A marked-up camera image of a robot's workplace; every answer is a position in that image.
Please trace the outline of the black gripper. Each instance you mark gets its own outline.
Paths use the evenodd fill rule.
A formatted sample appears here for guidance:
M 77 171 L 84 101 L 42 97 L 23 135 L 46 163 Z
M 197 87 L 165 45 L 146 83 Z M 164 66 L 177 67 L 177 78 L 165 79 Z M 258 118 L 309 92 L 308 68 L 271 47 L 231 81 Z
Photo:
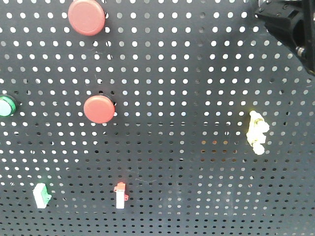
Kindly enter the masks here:
M 269 33 L 315 74 L 315 1 L 260 0 L 255 12 Z

